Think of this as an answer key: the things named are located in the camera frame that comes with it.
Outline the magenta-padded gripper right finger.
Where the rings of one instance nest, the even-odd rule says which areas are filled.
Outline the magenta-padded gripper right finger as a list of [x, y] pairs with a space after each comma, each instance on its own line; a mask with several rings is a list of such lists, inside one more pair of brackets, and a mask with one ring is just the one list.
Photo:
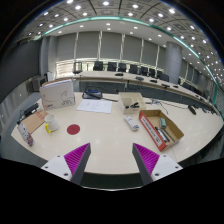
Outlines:
[[132, 153], [144, 185], [164, 178], [182, 169], [182, 167], [172, 160], [167, 154], [158, 155], [137, 143], [133, 144]]

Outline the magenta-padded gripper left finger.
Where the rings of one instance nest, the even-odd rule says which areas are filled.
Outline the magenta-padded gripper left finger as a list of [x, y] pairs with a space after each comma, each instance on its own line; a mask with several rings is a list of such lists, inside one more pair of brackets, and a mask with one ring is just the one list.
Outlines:
[[90, 154], [91, 145], [87, 143], [65, 155], [55, 156], [42, 169], [79, 185]]

